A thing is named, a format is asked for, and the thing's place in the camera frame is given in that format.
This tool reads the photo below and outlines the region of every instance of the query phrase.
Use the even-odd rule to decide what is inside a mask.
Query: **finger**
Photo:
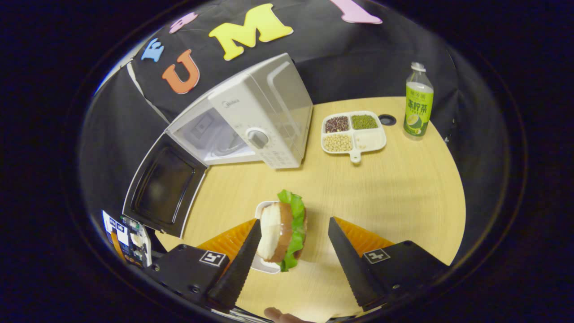
[[[293,316],[291,314],[283,314],[279,317],[279,323],[313,323],[313,322],[303,321],[302,319]]]
[[[279,318],[283,313],[274,307],[268,307],[263,311],[263,314],[275,323],[279,323]]]

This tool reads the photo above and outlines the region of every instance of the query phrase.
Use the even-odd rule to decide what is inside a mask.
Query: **microwave dial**
[[[269,142],[269,138],[261,130],[248,130],[247,139],[258,149],[262,149]]]

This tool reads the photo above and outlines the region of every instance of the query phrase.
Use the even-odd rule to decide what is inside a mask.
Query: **microwave door window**
[[[165,148],[140,188],[135,211],[153,222],[175,223],[181,199],[195,170],[171,149]]]

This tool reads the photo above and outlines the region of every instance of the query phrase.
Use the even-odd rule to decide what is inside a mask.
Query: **plastic bottle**
[[[424,65],[412,62],[412,74],[406,79],[406,108],[403,132],[412,140],[421,140],[431,118],[435,90],[426,77]]]

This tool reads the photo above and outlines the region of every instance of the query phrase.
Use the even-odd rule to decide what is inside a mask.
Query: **microwave door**
[[[123,214],[181,238],[206,169],[205,164],[163,133],[131,181]]]

